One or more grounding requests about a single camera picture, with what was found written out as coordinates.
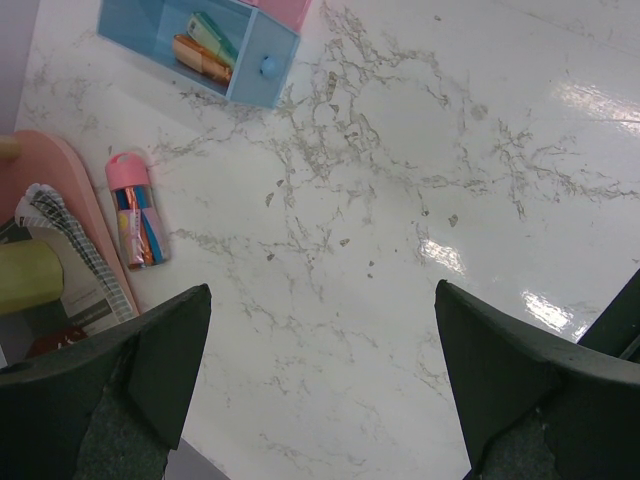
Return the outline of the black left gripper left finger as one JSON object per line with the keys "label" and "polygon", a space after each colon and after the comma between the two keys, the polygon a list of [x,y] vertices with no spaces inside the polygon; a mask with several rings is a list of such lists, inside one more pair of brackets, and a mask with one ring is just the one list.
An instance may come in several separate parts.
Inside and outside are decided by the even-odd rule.
{"label": "black left gripper left finger", "polygon": [[211,318],[194,286],[1,371],[4,479],[161,479],[179,446]]}

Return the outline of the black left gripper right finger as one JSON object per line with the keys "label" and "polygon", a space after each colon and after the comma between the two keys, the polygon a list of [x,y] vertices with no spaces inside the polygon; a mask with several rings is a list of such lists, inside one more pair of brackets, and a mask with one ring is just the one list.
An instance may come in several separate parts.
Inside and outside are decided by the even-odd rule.
{"label": "black left gripper right finger", "polygon": [[639,282],[577,342],[447,281],[438,333],[472,479],[639,475]]}

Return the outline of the pink capped clear tube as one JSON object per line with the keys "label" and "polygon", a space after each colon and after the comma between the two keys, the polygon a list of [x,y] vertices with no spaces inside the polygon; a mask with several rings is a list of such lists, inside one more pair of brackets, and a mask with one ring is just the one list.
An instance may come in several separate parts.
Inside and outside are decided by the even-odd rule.
{"label": "pink capped clear tube", "polygon": [[119,153],[108,160],[105,174],[126,267],[136,271],[166,263],[168,240],[144,156],[136,151]]}

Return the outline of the green mini stapler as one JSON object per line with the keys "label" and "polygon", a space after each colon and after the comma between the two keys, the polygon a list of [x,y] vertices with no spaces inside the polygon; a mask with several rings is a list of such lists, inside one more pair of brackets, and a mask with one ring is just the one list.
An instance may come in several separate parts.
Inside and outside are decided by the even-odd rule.
{"label": "green mini stapler", "polygon": [[238,50],[207,13],[192,13],[187,22],[187,33],[231,69],[235,68]]}

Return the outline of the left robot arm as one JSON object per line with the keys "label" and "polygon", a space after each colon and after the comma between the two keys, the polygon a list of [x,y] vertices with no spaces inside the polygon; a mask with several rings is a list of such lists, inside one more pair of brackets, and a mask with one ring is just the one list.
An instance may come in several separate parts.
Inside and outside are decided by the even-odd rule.
{"label": "left robot arm", "polygon": [[[447,281],[438,334],[472,479],[639,475],[639,281],[577,342]],[[207,285],[1,372],[5,479],[160,479],[211,316]]]}

